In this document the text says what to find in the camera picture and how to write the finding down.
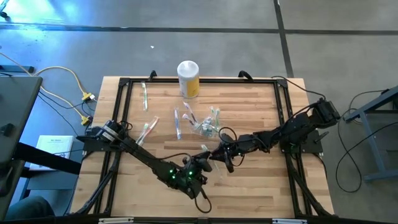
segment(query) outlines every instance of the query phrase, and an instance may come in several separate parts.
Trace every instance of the concrete floor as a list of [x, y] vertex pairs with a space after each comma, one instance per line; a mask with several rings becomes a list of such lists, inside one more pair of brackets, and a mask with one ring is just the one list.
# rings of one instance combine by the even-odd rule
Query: concrete floor
[[[279, 2], [286, 29], [398, 30], [398, 2], [394, 0]], [[273, 0], [10, 0], [5, 11], [13, 23], [278, 29]], [[396, 35], [289, 34], [286, 40], [294, 77], [304, 78], [309, 90], [324, 93], [340, 113], [348, 108], [354, 95], [398, 83]], [[159, 75], [176, 75], [178, 63], [187, 59], [199, 64], [203, 76], [235, 77], [240, 70], [254, 77], [287, 76], [279, 34], [0, 29], [0, 46], [2, 52], [24, 65], [72, 69], [84, 87], [96, 95], [105, 75], [149, 75], [151, 70]], [[11, 64], [4, 58], [0, 58], [0, 63]], [[70, 74], [52, 70], [43, 77], [49, 90], [79, 103], [80, 92]], [[376, 96], [360, 97], [354, 107]], [[317, 100], [315, 95], [308, 97], [310, 101]], [[83, 133], [76, 113], [60, 111]], [[338, 188], [335, 169], [343, 148], [336, 128], [328, 129], [330, 134], [323, 139], [323, 159], [335, 213], [346, 218], [396, 222], [397, 179], [363, 183], [354, 194]], [[355, 124], [342, 124], [341, 132], [348, 147], [365, 137], [362, 127]], [[21, 141], [35, 145], [40, 134], [72, 135], [73, 131], [51, 108], [37, 100]], [[355, 149], [353, 156], [363, 174], [376, 171], [367, 142]], [[342, 162], [339, 177], [347, 189], [358, 184], [358, 174], [348, 159]], [[33, 194], [46, 195], [61, 215], [68, 205], [70, 191]]]

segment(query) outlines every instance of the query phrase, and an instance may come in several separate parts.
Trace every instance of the wooden table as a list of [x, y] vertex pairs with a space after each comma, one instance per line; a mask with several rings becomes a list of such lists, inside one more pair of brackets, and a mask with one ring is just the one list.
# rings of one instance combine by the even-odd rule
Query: wooden table
[[[301, 78], [290, 79], [304, 87]], [[111, 119], [119, 77], [104, 77], [99, 93], [93, 125], [102, 126]], [[307, 94], [289, 84], [293, 112], [308, 105]], [[147, 83], [148, 111], [143, 111], [142, 87], [136, 83], [132, 89], [128, 121], [133, 124], [130, 136], [136, 139], [145, 122], [154, 116], [160, 118], [157, 126], [145, 139], [144, 149], [157, 157], [178, 152], [197, 154], [201, 144], [210, 150], [218, 145], [218, 139], [207, 139], [192, 134], [187, 121], [181, 120], [182, 140], [177, 140], [174, 124], [174, 108], [180, 108], [183, 115], [183, 98], [178, 83]], [[274, 129], [279, 125], [274, 89], [267, 84], [202, 83], [198, 97], [187, 100], [195, 115], [203, 119], [210, 114], [209, 107], [221, 110], [222, 126], [229, 126], [237, 135], [254, 131]], [[121, 103], [119, 119], [123, 111]], [[103, 152], [95, 152], [85, 159], [72, 203], [72, 212], [77, 211], [88, 200], [98, 185]], [[182, 157], [171, 161], [182, 164]], [[328, 184], [321, 162], [311, 154], [303, 155], [303, 164], [309, 189], [324, 208], [333, 213]], [[248, 154], [235, 172], [228, 173], [223, 163], [217, 162], [220, 173], [214, 169], [204, 173], [208, 183], [204, 185], [213, 209], [209, 214], [200, 213], [185, 194], [168, 188], [156, 179], [152, 171], [129, 154], [123, 154], [119, 167], [118, 181], [114, 195], [112, 216], [134, 217], [237, 217], [237, 218], [292, 218], [292, 199], [284, 155], [276, 146], [270, 154], [260, 151]], [[108, 187], [104, 191], [101, 210], [104, 209]], [[303, 200], [298, 191], [302, 211]], [[198, 204], [208, 209], [207, 201], [200, 195]]]

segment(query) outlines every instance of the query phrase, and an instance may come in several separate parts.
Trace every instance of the white paper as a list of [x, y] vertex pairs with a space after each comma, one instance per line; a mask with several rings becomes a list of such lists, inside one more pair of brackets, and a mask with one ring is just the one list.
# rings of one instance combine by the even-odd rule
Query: white paper
[[[73, 136], [40, 136], [39, 140], [37, 141], [36, 148], [51, 154], [65, 152], [56, 155], [69, 159], [72, 143], [73, 143]], [[40, 166], [37, 164], [31, 164], [30, 170], [45, 171], [53, 169]]]

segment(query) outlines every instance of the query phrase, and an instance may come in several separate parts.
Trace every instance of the white lid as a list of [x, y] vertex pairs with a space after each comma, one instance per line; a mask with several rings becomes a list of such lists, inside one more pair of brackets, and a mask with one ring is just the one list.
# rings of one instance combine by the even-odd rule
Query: white lid
[[177, 67], [177, 73], [182, 78], [195, 78], [199, 72], [199, 66], [192, 61], [183, 61]]

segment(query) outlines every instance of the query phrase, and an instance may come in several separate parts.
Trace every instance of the plastic container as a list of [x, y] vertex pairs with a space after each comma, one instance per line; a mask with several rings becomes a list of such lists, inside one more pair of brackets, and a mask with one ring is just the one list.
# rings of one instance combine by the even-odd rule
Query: plastic container
[[194, 98], [199, 94], [199, 66], [192, 61], [183, 61], [177, 67], [181, 95]]

